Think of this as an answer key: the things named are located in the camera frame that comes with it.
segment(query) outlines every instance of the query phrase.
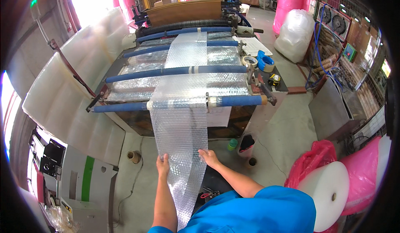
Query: green bottle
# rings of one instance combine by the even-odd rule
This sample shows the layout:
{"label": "green bottle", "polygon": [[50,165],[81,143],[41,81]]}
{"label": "green bottle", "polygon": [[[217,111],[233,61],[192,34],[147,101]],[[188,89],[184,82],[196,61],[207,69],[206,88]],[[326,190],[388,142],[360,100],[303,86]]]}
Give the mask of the green bottle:
{"label": "green bottle", "polygon": [[228,149],[229,151],[233,151],[233,150],[236,148],[237,145],[238,145],[238,141],[237,141],[236,139],[231,139],[231,140],[229,141],[229,144],[228,144],[228,146],[227,146],[227,149]]}

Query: pink roll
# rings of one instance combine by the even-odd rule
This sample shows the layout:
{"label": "pink roll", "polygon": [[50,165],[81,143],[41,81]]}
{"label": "pink roll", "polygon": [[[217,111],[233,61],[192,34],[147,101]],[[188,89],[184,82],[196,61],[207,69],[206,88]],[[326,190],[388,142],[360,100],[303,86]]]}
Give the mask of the pink roll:
{"label": "pink roll", "polygon": [[305,9],[308,11],[310,0],[277,0],[276,14],[272,29],[279,34],[280,27],[284,23],[287,13],[293,9]]}
{"label": "pink roll", "polygon": [[364,210],[374,199],[380,139],[381,136],[377,136],[361,150],[340,160],[346,166],[350,179],[342,216]]}

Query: white bag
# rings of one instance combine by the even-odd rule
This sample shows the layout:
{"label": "white bag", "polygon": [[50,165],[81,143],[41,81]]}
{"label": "white bag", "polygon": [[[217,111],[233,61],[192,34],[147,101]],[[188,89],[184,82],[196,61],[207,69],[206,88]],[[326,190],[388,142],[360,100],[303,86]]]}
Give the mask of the white bag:
{"label": "white bag", "polygon": [[293,63],[302,61],[313,36],[314,25],[311,13],[293,9],[280,28],[279,37],[274,43],[275,49]]}

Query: blue shirt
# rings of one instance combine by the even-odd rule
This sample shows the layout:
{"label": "blue shirt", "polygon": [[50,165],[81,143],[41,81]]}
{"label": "blue shirt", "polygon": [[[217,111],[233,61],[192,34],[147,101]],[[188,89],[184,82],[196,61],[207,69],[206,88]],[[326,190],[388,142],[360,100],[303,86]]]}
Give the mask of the blue shirt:
{"label": "blue shirt", "polygon": [[[254,198],[228,191],[203,205],[179,233],[312,233],[315,216],[313,199],[296,189],[270,186]],[[172,233],[161,226],[148,232]]]}

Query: person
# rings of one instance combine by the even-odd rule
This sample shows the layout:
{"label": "person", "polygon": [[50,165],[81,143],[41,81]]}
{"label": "person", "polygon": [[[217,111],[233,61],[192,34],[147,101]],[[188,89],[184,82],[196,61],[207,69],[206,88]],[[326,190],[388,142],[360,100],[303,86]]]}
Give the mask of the person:
{"label": "person", "polygon": [[[204,204],[179,233],[215,232],[313,232],[316,209],[313,199],[302,191],[270,186],[265,188],[248,176],[224,166],[212,150],[199,150],[207,165],[218,171],[233,187]],[[168,155],[158,156],[158,186],[154,221],[149,233],[176,233],[178,218],[167,184]]]}

